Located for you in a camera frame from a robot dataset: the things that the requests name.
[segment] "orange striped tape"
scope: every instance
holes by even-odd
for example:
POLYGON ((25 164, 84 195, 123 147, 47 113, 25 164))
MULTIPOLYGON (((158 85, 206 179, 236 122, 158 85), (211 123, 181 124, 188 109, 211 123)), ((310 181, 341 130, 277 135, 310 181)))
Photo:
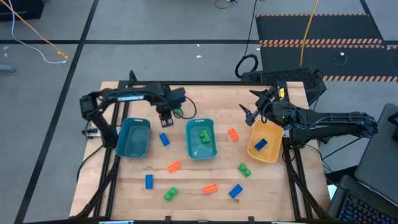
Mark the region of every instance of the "orange striped tape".
MULTIPOLYGON (((257 14, 256 17, 264 16, 310 16, 309 14, 257 14)), ((346 13, 346 14, 315 14, 314 16, 368 16, 365 13, 346 13)))
MULTIPOLYGON (((263 44, 261 47, 301 47, 301 44, 263 44)), ((368 45, 346 45, 346 44, 307 44, 307 48, 384 48, 383 45, 379 44, 368 44, 368 45)))
POLYGON ((392 76, 337 76, 324 75, 323 81, 346 81, 346 82, 396 82, 398 77, 392 76))
MULTIPOLYGON (((305 44, 381 44, 381 39, 307 39, 305 44)), ((301 39, 260 40, 260 44, 303 44, 301 39)))

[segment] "wooden table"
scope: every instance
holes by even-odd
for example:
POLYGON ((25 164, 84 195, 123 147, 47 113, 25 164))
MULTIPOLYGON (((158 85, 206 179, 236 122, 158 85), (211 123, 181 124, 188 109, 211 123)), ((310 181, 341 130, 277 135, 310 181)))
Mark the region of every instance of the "wooden table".
MULTIPOLYGON (((103 82, 101 88, 117 88, 117 82, 103 82)), ((256 221, 294 220, 291 194, 285 162, 279 153, 277 162, 261 163, 248 157, 247 146, 252 127, 244 122, 245 117, 238 103, 250 110, 255 108, 256 96, 249 90, 264 90, 266 86, 184 86, 198 108, 197 118, 210 118, 215 122, 218 155, 207 161, 194 161, 188 157, 185 145, 185 124, 187 120, 174 119, 174 125, 163 129, 154 107, 146 101, 133 102, 129 117, 145 118, 151 124, 151 142, 145 159, 125 159, 120 169, 114 198, 112 219, 164 220, 230 220, 245 221, 254 216, 256 221), (239 140, 232 142, 227 130, 234 128, 239 140), (165 147, 159 134, 166 133, 170 145, 165 147), (167 165, 179 160, 182 168, 172 174, 167 165), (237 166, 245 163, 252 174, 245 178, 237 166), (154 189, 145 189, 145 175, 154 175, 154 189), (219 191, 204 195, 203 186, 218 183, 219 191), (228 192, 240 184, 243 191, 236 199, 228 192), (176 187, 178 194, 166 202, 164 194, 176 187)), ((302 83, 288 83, 290 101, 296 106, 308 108, 302 83)), ((193 112, 192 105, 183 105, 186 116, 193 112)), ((110 122, 113 106, 104 113, 110 122)), ((87 143, 85 157, 101 144, 100 139, 87 143)), ((315 142, 309 145, 317 147, 315 142)), ((90 159, 83 167, 78 181, 70 215, 77 214, 89 201, 100 179, 105 150, 90 159)), ((303 167, 309 191, 317 202, 327 209, 330 203, 322 162, 318 152, 309 147, 302 149, 303 167)), ((301 216, 305 217, 302 194, 297 188, 301 216)), ((104 194, 104 214, 108 193, 104 194)))

